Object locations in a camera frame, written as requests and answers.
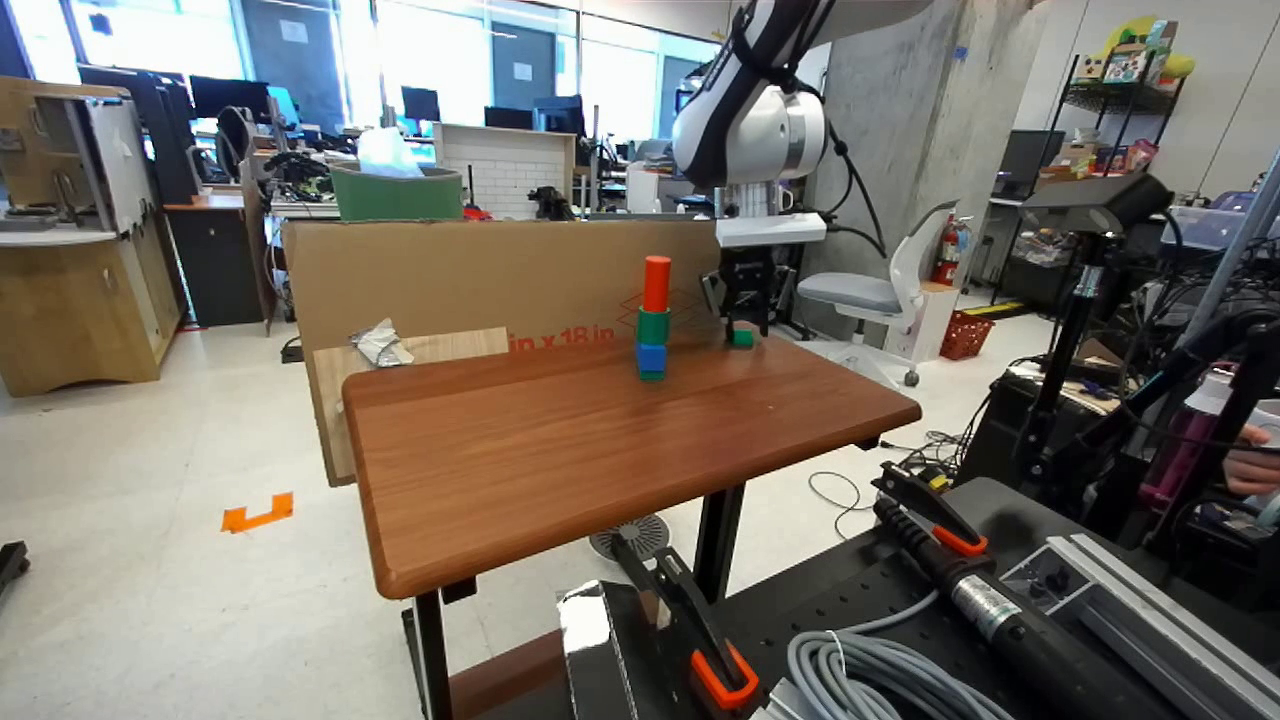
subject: black table frame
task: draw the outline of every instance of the black table frame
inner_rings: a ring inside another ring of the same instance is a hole
[[[702,527],[695,527],[695,559],[692,578],[710,606],[721,606],[733,574],[733,545],[744,513],[744,483],[705,496]],[[406,610],[406,642],[412,658],[415,695],[428,720],[454,717],[454,675],[443,651],[443,606],[448,590],[426,593]]]

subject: cardboard box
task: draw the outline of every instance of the cardboard box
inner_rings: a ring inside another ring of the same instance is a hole
[[[504,328],[479,328],[479,333],[443,333],[443,337],[401,337],[401,349],[412,355],[412,364],[448,364],[467,355],[504,355],[508,333]],[[318,429],[323,448],[329,480],[353,480],[355,457],[353,457],[353,432],[348,432],[348,410],[343,410],[343,385],[348,375],[376,371],[355,349],[321,349],[312,355],[312,400],[318,400]]]
[[[353,480],[333,440],[343,425],[323,393],[329,349],[385,318],[401,337],[508,328],[511,351],[634,343],[645,255],[672,255],[672,337],[718,340],[702,291],[721,263],[714,225],[289,225],[329,483]]]

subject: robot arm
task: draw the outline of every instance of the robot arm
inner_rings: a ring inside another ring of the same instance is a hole
[[[754,0],[675,115],[675,167],[702,185],[801,180],[817,167],[829,115],[797,80],[801,55],[832,36],[870,32],[929,0]]]

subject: orange tape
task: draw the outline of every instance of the orange tape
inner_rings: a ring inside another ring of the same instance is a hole
[[[268,513],[247,516],[247,507],[225,507],[225,533],[251,533],[291,516],[291,493],[274,496]]]

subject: monitor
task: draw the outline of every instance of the monitor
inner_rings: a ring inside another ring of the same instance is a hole
[[[401,90],[401,99],[406,99],[406,119],[442,119],[442,97],[431,90]]]
[[[274,125],[274,91],[262,80],[193,76],[195,115],[216,115],[227,104],[247,110],[258,125]]]
[[[1018,129],[1000,162],[994,198],[1029,200],[1036,191],[1042,167],[1066,148],[1066,133]]]
[[[485,110],[485,129],[534,129],[534,110]]]
[[[268,97],[274,97],[274,104],[277,104],[279,129],[285,129],[285,133],[298,133],[305,119],[301,119],[301,114],[298,114],[291,91],[289,91],[285,86],[268,86]]]
[[[549,99],[538,99],[534,114],[539,133],[589,138],[586,97],[549,97]]]

